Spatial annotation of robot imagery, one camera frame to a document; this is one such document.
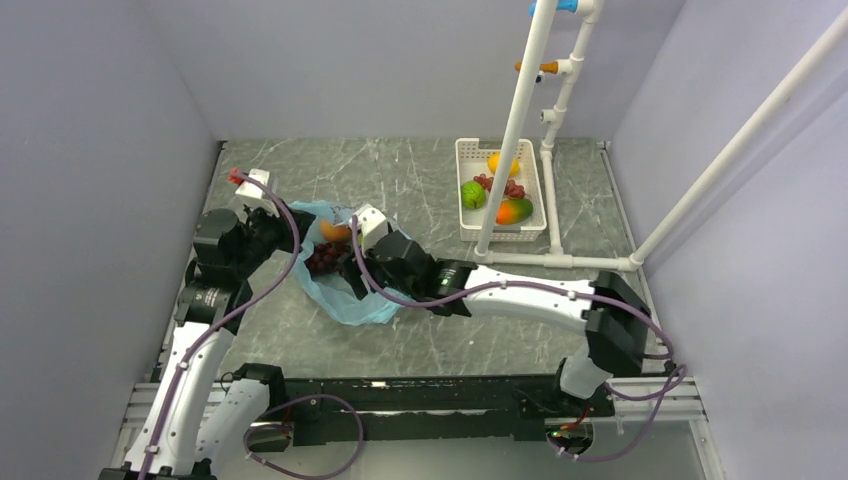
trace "orange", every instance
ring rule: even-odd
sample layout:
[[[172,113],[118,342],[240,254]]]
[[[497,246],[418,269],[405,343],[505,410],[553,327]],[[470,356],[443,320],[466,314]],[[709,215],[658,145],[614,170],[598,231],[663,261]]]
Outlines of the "orange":
[[[321,230],[321,236],[323,236],[324,240],[328,242],[344,242],[350,240],[350,228],[344,225],[339,225],[337,227],[322,218],[319,228]]]

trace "lemon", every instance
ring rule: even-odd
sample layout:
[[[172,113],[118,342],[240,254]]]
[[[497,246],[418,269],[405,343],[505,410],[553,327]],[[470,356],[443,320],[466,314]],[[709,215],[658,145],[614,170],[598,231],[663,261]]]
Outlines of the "lemon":
[[[500,152],[489,157],[489,170],[492,173],[495,173],[495,170],[498,169],[498,162],[500,161],[500,158],[501,158]],[[515,174],[517,174],[519,170],[521,170],[521,168],[518,166],[518,158],[513,158],[512,159],[512,166],[509,167],[509,176],[514,177]]]

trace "mango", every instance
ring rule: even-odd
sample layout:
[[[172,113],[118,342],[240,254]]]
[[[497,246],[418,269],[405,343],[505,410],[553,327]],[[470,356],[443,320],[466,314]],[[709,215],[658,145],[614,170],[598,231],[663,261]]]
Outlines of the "mango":
[[[530,215],[533,215],[533,202],[526,198],[510,198],[501,202],[495,223],[512,225],[527,220]]]

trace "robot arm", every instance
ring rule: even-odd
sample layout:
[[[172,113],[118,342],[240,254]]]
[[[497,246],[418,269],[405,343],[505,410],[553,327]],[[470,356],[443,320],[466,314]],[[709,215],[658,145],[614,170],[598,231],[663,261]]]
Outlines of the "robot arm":
[[[267,172],[250,176],[272,185]],[[197,258],[186,272],[186,286],[177,301],[172,354],[153,407],[141,433],[127,452],[120,469],[105,469],[101,480],[136,478],[139,469],[157,479],[213,478],[221,456],[240,440],[240,434],[269,407],[283,404],[285,381],[279,367],[247,364],[212,417],[198,431],[204,408],[224,354],[238,334],[239,318],[211,335],[189,362],[181,355],[210,325],[252,297],[247,278],[276,250],[293,250],[291,231],[279,217],[268,213],[264,193],[239,187],[247,204],[242,222],[230,210],[205,213],[197,225],[194,249]],[[314,216],[293,212],[301,239]],[[380,287],[391,287],[416,301],[445,299],[457,292],[491,282],[532,281],[562,290],[613,297],[649,314],[647,306],[617,275],[602,272],[595,281],[561,282],[510,275],[472,262],[436,259],[400,231],[392,231],[385,216],[366,205],[357,212],[365,265]],[[343,275],[354,293],[368,293],[353,258],[342,259]],[[429,308],[443,315],[507,314],[565,327],[587,342],[566,359],[557,372],[565,402],[585,404],[612,376],[638,376],[647,338],[647,327],[632,315],[590,300],[572,298],[536,288],[510,286],[472,293]],[[164,410],[167,385],[176,369],[182,376],[158,445],[151,445],[156,419]],[[145,459],[149,465],[142,466]]]
[[[601,272],[595,281],[562,282],[499,272],[473,262],[436,259],[391,226],[379,210],[365,205],[356,212],[362,234],[365,266],[380,287],[391,287],[418,302],[444,299],[463,290],[490,284],[532,282],[584,294],[621,300],[650,316],[647,305],[621,277]],[[353,256],[342,260],[342,271],[359,298],[368,293]],[[471,293],[428,308],[437,315],[510,315],[565,327],[586,337],[562,365],[559,387],[579,403],[591,397],[613,376],[638,376],[648,327],[630,313],[576,296],[523,286]]]

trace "plastic basket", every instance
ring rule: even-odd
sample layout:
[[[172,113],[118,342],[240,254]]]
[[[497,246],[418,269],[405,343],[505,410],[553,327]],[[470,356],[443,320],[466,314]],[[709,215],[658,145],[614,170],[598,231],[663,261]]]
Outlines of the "plastic basket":
[[[499,151],[499,148],[480,148],[479,138],[460,138],[456,141],[456,195],[459,205],[460,239],[463,241],[476,241],[480,238],[486,208],[469,210],[463,207],[460,186],[481,173],[494,175],[489,171],[488,161],[492,154]],[[530,140],[518,140],[515,156],[518,157],[521,170],[512,179],[519,185],[524,185],[527,198],[533,202],[533,215],[521,223],[495,225],[492,232],[492,241],[495,242],[532,242],[539,233],[548,228],[533,143]]]

